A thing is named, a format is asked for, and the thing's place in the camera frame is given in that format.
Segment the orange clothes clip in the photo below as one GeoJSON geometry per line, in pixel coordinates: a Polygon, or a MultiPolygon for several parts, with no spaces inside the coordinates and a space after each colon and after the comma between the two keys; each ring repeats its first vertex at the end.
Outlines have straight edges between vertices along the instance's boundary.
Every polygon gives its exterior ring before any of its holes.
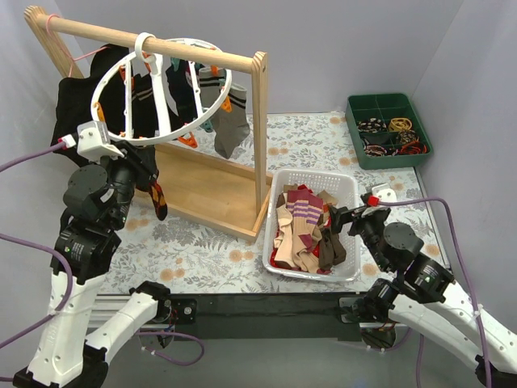
{"type": "Polygon", "coordinates": [[[191,147],[193,149],[198,147],[198,142],[197,142],[193,132],[189,132],[186,135],[182,135],[182,136],[178,137],[177,141],[179,141],[183,145],[191,147]]]}

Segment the white round clip hanger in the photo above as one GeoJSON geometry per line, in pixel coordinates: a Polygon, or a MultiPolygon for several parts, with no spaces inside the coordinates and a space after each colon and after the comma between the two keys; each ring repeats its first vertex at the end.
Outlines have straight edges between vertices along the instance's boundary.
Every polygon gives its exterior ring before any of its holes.
{"type": "Polygon", "coordinates": [[[124,84],[124,130],[120,134],[110,131],[107,136],[112,140],[128,141],[135,146],[156,145],[163,142],[173,141],[191,132],[193,129],[202,126],[221,108],[229,104],[228,94],[230,92],[233,74],[235,69],[231,59],[232,54],[223,52],[216,45],[193,38],[172,38],[161,40],[153,34],[142,32],[130,41],[133,51],[121,60],[116,62],[101,78],[95,88],[90,101],[90,113],[93,120],[102,121],[102,108],[99,98],[104,87],[111,79],[119,73],[119,69],[126,70],[123,76],[124,84]],[[191,71],[192,93],[195,100],[197,117],[190,123],[186,123],[179,129],[172,129],[170,126],[170,115],[165,96],[165,89],[162,82],[163,57],[169,56],[175,59],[182,59],[188,63],[191,71]],[[158,135],[155,137],[136,138],[132,125],[132,97],[131,97],[131,74],[132,62],[139,60],[145,63],[151,78],[154,106],[158,118],[158,135]],[[225,83],[220,85],[220,94],[213,104],[205,108],[201,104],[201,89],[195,76],[195,64],[201,63],[212,67],[221,68],[225,71],[225,83]]]}

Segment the maroon beige purple striped sock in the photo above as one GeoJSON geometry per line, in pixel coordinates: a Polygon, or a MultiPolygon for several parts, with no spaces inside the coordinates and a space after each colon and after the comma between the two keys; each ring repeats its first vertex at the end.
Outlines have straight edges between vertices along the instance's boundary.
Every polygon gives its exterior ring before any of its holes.
{"type": "Polygon", "coordinates": [[[295,253],[308,251],[312,234],[323,213],[323,199],[309,189],[290,190],[287,195],[287,209],[292,215],[292,248],[295,253]]]}

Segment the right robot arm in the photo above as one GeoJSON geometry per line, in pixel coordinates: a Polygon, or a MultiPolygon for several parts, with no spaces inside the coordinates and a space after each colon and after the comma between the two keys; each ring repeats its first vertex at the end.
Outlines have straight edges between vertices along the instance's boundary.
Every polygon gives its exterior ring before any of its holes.
{"type": "Polygon", "coordinates": [[[516,334],[486,312],[473,292],[422,253],[423,241],[411,226],[388,222],[397,202],[367,193],[363,205],[330,207],[330,229],[358,236],[382,272],[346,314],[362,321],[395,321],[449,351],[467,365],[485,387],[516,385],[516,334]]]}

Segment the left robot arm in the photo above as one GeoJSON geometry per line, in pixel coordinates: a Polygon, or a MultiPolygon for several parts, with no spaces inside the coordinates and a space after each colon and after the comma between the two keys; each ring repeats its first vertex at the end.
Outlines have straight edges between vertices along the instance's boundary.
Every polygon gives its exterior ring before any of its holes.
{"type": "Polygon", "coordinates": [[[164,323],[172,312],[169,289],[145,281],[97,331],[88,323],[111,266],[137,190],[148,192],[158,219],[167,206],[158,184],[155,149],[118,141],[119,157],[79,167],[63,196],[60,233],[51,249],[52,290],[33,359],[11,378],[15,387],[100,387],[114,355],[146,323],[164,323]]]}

